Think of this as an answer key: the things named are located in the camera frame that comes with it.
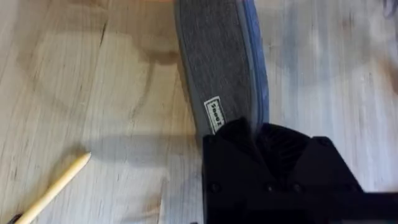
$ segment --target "white label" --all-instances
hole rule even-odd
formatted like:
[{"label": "white label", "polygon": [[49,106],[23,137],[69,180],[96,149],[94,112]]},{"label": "white label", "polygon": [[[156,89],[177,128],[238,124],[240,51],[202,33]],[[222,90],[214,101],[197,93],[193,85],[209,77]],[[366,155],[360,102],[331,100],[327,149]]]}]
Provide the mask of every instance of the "white label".
[{"label": "white label", "polygon": [[207,116],[211,124],[213,134],[219,130],[222,125],[225,124],[224,113],[221,107],[221,100],[219,96],[213,97],[212,99],[205,102],[205,108]]}]

